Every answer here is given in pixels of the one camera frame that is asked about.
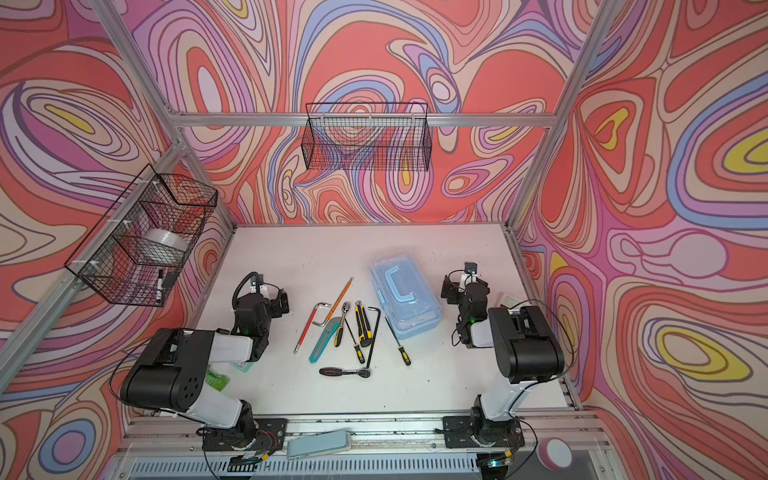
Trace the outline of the blue plastic tool box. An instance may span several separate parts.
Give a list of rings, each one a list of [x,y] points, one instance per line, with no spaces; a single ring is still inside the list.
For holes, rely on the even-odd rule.
[[[411,256],[375,261],[370,274],[381,309],[398,340],[425,333],[441,322],[440,302]]]

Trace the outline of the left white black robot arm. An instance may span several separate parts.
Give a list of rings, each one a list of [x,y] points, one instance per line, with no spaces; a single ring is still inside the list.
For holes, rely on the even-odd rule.
[[[290,311],[288,294],[251,272],[235,288],[231,310],[229,330],[158,330],[122,381],[119,400],[198,423],[207,451],[256,449],[260,429],[252,406],[209,385],[206,373],[213,364],[258,362],[269,345],[272,321]]]

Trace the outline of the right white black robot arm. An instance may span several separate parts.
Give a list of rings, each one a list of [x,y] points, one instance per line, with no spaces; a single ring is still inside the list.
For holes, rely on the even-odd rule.
[[[478,395],[466,416],[445,416],[437,433],[447,448],[500,448],[523,445],[516,416],[533,387],[556,379],[566,370],[565,355],[541,309],[526,300],[510,307],[489,306],[490,288],[467,262],[461,277],[444,276],[441,298],[458,307],[452,344],[491,349],[499,374]]]

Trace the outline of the pink calculator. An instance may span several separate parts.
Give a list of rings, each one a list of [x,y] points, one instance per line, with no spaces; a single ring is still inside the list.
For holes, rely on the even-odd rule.
[[[509,294],[502,294],[499,298],[499,306],[508,310],[514,310],[521,306],[521,300]]]

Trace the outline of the small clock card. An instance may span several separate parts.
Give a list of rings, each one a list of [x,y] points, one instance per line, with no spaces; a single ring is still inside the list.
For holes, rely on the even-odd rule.
[[[255,363],[254,362],[242,362],[242,363],[231,362],[230,365],[233,368],[243,373],[247,373],[251,370],[251,368],[255,365]]]

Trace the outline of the green packet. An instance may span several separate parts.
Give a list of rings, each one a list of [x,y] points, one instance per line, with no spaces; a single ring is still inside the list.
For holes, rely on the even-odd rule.
[[[221,373],[217,373],[211,367],[208,367],[205,372],[205,383],[211,388],[221,392],[223,391],[231,379],[229,376]]]

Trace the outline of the teal utility knife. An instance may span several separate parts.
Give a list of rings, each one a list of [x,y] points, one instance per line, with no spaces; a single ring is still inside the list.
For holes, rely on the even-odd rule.
[[[341,317],[334,317],[327,322],[320,338],[317,340],[312,350],[312,353],[310,354],[310,357],[309,357],[310,363],[314,364],[318,362],[324,350],[326,349],[327,345],[336,335],[336,332],[339,329],[341,323],[342,323]]]

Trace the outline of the yellow black screwdriver right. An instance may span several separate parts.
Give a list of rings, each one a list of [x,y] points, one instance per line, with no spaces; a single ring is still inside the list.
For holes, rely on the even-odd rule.
[[[396,345],[397,345],[397,348],[398,348],[398,351],[399,351],[399,354],[401,356],[401,359],[402,359],[403,363],[406,366],[411,366],[412,362],[411,362],[410,356],[408,355],[405,347],[402,345],[400,339],[398,338],[397,333],[395,331],[395,328],[393,326],[393,323],[389,320],[388,317],[385,317],[385,320],[386,320],[386,323],[387,323],[387,325],[389,327],[389,330],[390,330],[390,332],[391,332],[391,334],[392,334],[392,336],[393,336],[393,338],[394,338],[394,340],[396,342]]]

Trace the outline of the black ratchet wrench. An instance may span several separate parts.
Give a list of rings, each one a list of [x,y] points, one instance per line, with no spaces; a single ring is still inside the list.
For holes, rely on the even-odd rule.
[[[338,367],[323,367],[319,369],[319,373],[326,377],[342,377],[348,375],[355,375],[361,378],[367,379],[371,376],[371,371],[368,368],[361,369],[342,369]]]

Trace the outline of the black marker pen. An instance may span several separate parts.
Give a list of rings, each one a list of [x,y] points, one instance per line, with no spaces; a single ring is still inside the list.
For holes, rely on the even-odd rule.
[[[159,269],[158,275],[157,275],[157,282],[156,282],[156,292],[155,292],[155,303],[157,305],[161,305],[163,303],[163,298],[164,298],[163,280],[164,280],[164,271],[162,269]]]

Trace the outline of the large black hex key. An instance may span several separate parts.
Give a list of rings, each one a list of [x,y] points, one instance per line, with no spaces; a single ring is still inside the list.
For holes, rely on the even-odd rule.
[[[365,366],[365,369],[370,373],[370,367],[371,367],[371,363],[372,363],[372,359],[373,359],[373,354],[374,354],[374,350],[375,350],[375,345],[376,345],[376,340],[377,340],[377,336],[378,336],[379,322],[380,322],[380,319],[381,319],[381,309],[379,309],[377,307],[369,306],[369,307],[367,307],[367,310],[376,313],[376,319],[375,319],[375,322],[374,322],[373,333],[372,333],[372,341],[371,341],[371,345],[370,345],[370,349],[369,349],[369,356],[368,356],[368,359],[367,359],[367,362],[366,362],[366,366]]]

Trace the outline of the silver tape roll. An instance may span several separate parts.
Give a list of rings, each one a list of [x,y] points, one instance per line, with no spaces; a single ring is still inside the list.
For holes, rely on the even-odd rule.
[[[186,240],[178,234],[165,229],[152,228],[143,235],[143,238],[174,250],[186,251],[188,248]]]

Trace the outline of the yellow black utility knife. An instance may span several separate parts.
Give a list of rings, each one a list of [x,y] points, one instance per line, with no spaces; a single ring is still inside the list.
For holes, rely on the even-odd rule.
[[[355,314],[359,344],[362,348],[367,348],[372,344],[373,334],[365,312],[365,307],[360,300],[355,302]]]

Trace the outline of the red handled hex key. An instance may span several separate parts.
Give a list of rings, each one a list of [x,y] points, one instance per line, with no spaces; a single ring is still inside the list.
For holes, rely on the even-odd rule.
[[[313,309],[312,309],[312,311],[311,311],[311,313],[309,315],[309,318],[308,318],[308,320],[307,320],[307,322],[306,322],[306,324],[305,324],[305,326],[304,326],[304,328],[302,330],[302,333],[301,333],[301,335],[300,335],[300,337],[299,337],[299,339],[298,339],[298,341],[296,343],[296,346],[295,346],[295,348],[293,350],[294,354],[298,354],[299,353],[299,351],[300,351],[300,349],[301,349],[301,347],[303,345],[303,342],[304,342],[304,340],[305,340],[305,338],[306,338],[306,336],[307,336],[307,334],[308,334],[308,332],[309,332],[309,330],[310,330],[310,328],[312,326],[324,327],[327,324],[328,319],[325,319],[323,321],[316,321],[315,320],[315,317],[316,317],[318,311],[319,310],[330,311],[330,308],[331,308],[331,304],[327,303],[327,302],[318,302],[317,304],[314,305],[314,307],[313,307]]]

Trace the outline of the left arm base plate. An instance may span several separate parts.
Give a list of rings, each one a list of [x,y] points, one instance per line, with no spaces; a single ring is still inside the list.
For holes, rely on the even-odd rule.
[[[286,418],[257,418],[252,427],[200,427],[196,434],[202,438],[205,452],[274,453],[283,448],[287,425]]]

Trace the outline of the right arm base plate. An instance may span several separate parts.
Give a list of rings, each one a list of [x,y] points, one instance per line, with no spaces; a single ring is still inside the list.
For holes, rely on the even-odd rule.
[[[449,449],[506,448],[517,451],[525,445],[517,419],[493,422],[471,416],[444,416],[436,431]]]

